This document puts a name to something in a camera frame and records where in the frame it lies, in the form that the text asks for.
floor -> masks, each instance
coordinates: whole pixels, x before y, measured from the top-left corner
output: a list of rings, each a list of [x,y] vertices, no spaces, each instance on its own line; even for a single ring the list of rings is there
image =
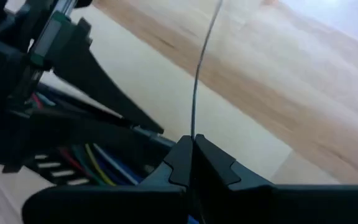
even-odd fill
[[[215,3],[98,0],[72,18],[93,25],[101,66],[177,140]],[[225,0],[200,80],[196,132],[243,165],[275,183],[358,184],[358,1]],[[52,73],[42,82],[102,107]],[[0,223],[20,223],[24,200],[48,186],[28,170],[0,174]]]

green wire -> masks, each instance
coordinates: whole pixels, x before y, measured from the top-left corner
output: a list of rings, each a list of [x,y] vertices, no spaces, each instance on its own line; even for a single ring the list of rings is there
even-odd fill
[[[100,185],[106,185],[106,183],[103,182],[94,172],[92,172],[91,169],[86,166],[85,161],[80,153],[80,149],[78,149],[76,146],[73,146],[73,153],[74,156],[77,158],[78,162],[80,162],[81,166],[84,168],[87,173],[89,173]]]

red wire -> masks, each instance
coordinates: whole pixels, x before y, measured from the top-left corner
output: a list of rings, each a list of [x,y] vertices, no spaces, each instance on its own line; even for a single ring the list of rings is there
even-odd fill
[[[44,107],[44,106],[42,105],[40,99],[38,99],[38,96],[37,96],[35,93],[33,93],[33,94],[31,95],[31,97],[32,97],[32,99],[35,101],[35,104],[37,104],[37,107],[38,107],[39,109],[42,109],[42,108]]]
[[[82,168],[81,165],[79,165],[79,163],[77,163],[77,161],[75,161],[67,152],[67,149],[65,148],[59,148],[60,153],[62,154],[62,156],[68,161],[68,163],[70,163],[72,166],[76,167],[78,170],[82,171],[85,175],[87,175],[88,177],[90,177],[89,173],[87,173],[87,171],[84,170],[84,168]]]

yellow wire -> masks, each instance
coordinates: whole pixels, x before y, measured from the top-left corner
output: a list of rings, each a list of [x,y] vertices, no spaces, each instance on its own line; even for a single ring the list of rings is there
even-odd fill
[[[85,144],[85,149],[86,149],[86,152],[88,153],[89,155],[89,158],[91,158],[91,162],[92,164],[94,165],[94,167],[96,168],[96,170],[99,172],[100,176],[102,177],[102,179],[109,185],[112,185],[112,186],[116,186],[116,184],[111,181],[109,179],[109,177],[102,171],[102,169],[100,169],[100,166],[98,165],[98,163],[96,162],[96,159],[94,158],[94,155],[91,151],[91,148],[88,144]]]

black cable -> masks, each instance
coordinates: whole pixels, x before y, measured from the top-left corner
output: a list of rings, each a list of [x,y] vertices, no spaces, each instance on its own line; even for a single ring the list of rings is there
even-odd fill
[[[215,20],[216,20],[216,18],[218,16],[219,10],[222,7],[222,3],[223,3],[223,0],[218,0],[218,3],[217,3],[216,8],[215,8],[214,16],[211,19],[211,23],[209,24],[209,29],[208,29],[208,32],[207,32],[206,37],[205,37],[204,46],[203,46],[203,49],[201,51],[200,59],[198,60],[196,76],[195,76],[195,80],[194,80],[193,105],[191,107],[190,135],[191,135],[191,138],[193,140],[196,138],[195,137],[195,129],[196,129],[196,98],[197,98],[198,77],[200,75],[201,64],[203,63],[203,60],[204,60],[204,54],[205,54],[206,46],[208,44],[208,40],[209,40],[209,37],[211,35],[212,28],[214,27]]]

